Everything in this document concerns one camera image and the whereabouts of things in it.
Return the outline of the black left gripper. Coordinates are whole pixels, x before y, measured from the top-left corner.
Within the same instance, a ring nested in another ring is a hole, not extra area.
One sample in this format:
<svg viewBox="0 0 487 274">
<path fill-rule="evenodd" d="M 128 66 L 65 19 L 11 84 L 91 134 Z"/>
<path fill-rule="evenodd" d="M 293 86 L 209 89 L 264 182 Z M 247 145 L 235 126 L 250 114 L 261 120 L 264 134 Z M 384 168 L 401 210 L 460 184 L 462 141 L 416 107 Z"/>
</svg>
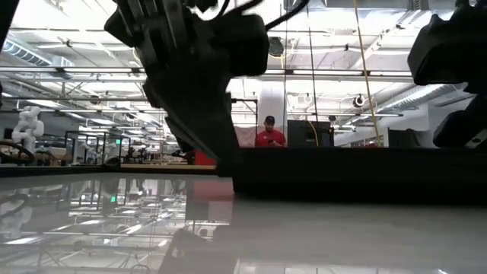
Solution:
<svg viewBox="0 0 487 274">
<path fill-rule="evenodd" d="M 146 97 L 167 111 L 167 125 L 183 147 L 215 161 L 219 176 L 233 176 L 240 145 L 225 93 L 230 61 L 211 23 L 182 1 L 118 0 L 104 29 L 135 50 L 147 75 Z"/>
</svg>

